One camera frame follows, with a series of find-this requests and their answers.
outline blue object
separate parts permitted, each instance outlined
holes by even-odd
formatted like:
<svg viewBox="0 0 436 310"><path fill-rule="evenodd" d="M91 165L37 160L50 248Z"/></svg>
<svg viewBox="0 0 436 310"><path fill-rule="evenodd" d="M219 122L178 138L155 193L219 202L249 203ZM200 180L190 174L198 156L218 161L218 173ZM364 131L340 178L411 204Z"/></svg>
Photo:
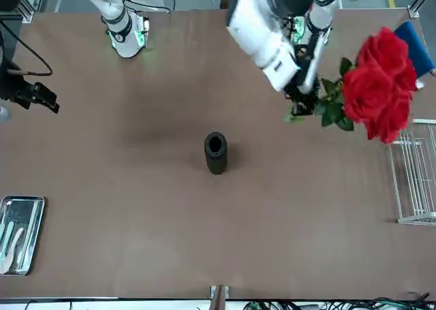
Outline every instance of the blue object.
<svg viewBox="0 0 436 310"><path fill-rule="evenodd" d="M411 22L404 22L398 29L396 29L395 34L404 40L409 46L409 59L414 64L416 76L418 78L427 74L432 69L435 69L435 65L431 61L426 48L422 45L422 42Z"/></svg>

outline rose bouquet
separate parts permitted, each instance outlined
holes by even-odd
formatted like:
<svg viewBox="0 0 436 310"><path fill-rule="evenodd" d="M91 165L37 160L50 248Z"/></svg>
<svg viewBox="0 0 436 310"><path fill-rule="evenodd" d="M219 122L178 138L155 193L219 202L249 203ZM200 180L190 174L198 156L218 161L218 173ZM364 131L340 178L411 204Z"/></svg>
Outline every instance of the rose bouquet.
<svg viewBox="0 0 436 310"><path fill-rule="evenodd" d="M313 112L322 115L322 126L352 131L362 123L369 140L394 141L407 127L416 90L407 44L384 27L364 42L355 64L342 58L340 74L335 82L321 79L325 93Z"/></svg>

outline green leaf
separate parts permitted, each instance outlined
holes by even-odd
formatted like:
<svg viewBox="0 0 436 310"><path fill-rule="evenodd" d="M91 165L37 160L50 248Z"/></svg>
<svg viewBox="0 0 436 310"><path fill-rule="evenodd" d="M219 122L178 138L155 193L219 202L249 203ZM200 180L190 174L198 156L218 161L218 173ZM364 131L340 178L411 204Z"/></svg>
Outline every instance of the green leaf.
<svg viewBox="0 0 436 310"><path fill-rule="evenodd" d="M339 92L339 94L338 94L338 96L337 96L337 98L336 98L335 101L336 101L338 104L344 104L342 92Z"/></svg>
<svg viewBox="0 0 436 310"><path fill-rule="evenodd" d="M353 63L347 59L347 58L342 58L341 59L341 76L343 77L351 68L353 67Z"/></svg>
<svg viewBox="0 0 436 310"><path fill-rule="evenodd" d="M336 125L343 131L354 131L354 123L351 119L348 119L345 115L340 121L336 122Z"/></svg>
<svg viewBox="0 0 436 310"><path fill-rule="evenodd" d="M315 106L315 110L313 111L315 114L324 114L328 105L327 100L319 100Z"/></svg>
<svg viewBox="0 0 436 310"><path fill-rule="evenodd" d="M342 104L328 104L324 114L327 114L330 120L336 123L343 116Z"/></svg>
<svg viewBox="0 0 436 310"><path fill-rule="evenodd" d="M331 80L326 80L325 78L321 78L321 82L326 90L327 95L334 94L334 90L336 90L336 85Z"/></svg>
<svg viewBox="0 0 436 310"><path fill-rule="evenodd" d="M327 126L330 126L330 125L332 125L332 124L333 124L333 122L332 122L332 120L330 119L330 116L328 115L327 112L325 112L325 113L322 115L322 120L321 120L321 125L322 125L322 127L327 127Z"/></svg>
<svg viewBox="0 0 436 310"><path fill-rule="evenodd" d="M292 123L294 121L294 115L293 114L285 114L285 116L283 116L283 121L285 123Z"/></svg>

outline metal tray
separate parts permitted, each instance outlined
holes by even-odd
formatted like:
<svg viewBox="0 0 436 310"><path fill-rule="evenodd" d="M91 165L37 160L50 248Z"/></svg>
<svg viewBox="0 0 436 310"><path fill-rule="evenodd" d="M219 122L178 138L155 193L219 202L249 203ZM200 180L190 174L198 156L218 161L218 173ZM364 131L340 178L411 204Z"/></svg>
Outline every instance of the metal tray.
<svg viewBox="0 0 436 310"><path fill-rule="evenodd" d="M4 223L7 227L10 221L14 222L14 229L12 230L9 245L6 248L6 254L15 233L20 228L25 230L18 240L15 248L16 256L10 270L0 276L24 276L29 273L45 203L45 199L41 196L6 196L0 202L0 223ZM3 234L3 238L0 240L0 252L5 235L6 233Z"/></svg>

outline red rose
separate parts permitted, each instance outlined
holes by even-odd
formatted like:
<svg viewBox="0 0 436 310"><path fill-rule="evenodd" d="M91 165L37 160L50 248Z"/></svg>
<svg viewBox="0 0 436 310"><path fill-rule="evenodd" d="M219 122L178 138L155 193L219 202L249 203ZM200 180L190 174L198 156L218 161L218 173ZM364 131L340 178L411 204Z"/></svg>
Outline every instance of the red rose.
<svg viewBox="0 0 436 310"><path fill-rule="evenodd" d="M409 48L390 29L383 27L376 36L370 36L360 49L359 65L378 64L391 77L399 75L409 59Z"/></svg>
<svg viewBox="0 0 436 310"><path fill-rule="evenodd" d="M357 123L373 120L392 101L392 80L378 66L359 65L343 78L344 111Z"/></svg>
<svg viewBox="0 0 436 310"><path fill-rule="evenodd" d="M398 86L397 91L412 99L412 91L416 90L416 72L410 59L407 60L405 69L394 79Z"/></svg>
<svg viewBox="0 0 436 310"><path fill-rule="evenodd" d="M372 119L368 119L363 122L365 127L367 128L368 140L372 140L374 137L378 136L377 128L375 126L375 122Z"/></svg>
<svg viewBox="0 0 436 310"><path fill-rule="evenodd" d="M410 100L401 97L393 105L386 107L376 122L380 140L391 143L396 140L400 130L407 127L410 113Z"/></svg>

